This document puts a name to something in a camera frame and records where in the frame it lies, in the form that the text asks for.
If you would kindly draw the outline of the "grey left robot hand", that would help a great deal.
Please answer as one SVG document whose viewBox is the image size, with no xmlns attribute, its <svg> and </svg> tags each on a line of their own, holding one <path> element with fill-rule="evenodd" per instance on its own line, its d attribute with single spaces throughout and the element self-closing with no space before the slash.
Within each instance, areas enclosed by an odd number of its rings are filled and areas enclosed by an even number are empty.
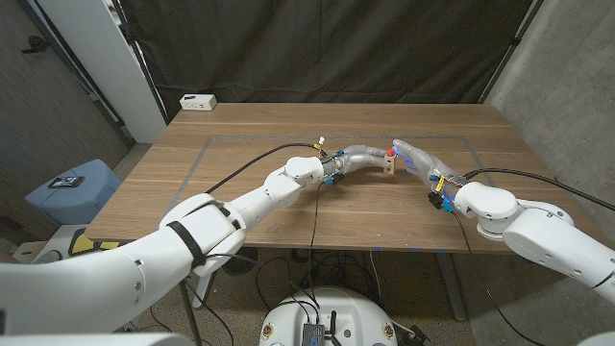
<svg viewBox="0 0 615 346">
<path fill-rule="evenodd" d="M 333 156 L 321 159 L 324 183 L 336 185 L 347 173 L 370 166 L 388 169 L 391 163 L 386 160 L 385 155 L 384 149 L 366 145 L 352 145 L 341 149 Z"/>
</svg>

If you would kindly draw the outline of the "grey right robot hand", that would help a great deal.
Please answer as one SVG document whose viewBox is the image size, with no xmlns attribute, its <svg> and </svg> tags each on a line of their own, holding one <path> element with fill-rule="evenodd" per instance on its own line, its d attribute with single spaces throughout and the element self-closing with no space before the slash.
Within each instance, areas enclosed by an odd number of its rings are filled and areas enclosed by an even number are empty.
<svg viewBox="0 0 615 346">
<path fill-rule="evenodd" d="M 393 140 L 393 149 L 404 159 L 406 171 L 418 176 L 434 193 L 454 198 L 468 180 L 434 155 L 400 139 Z"/>
</svg>

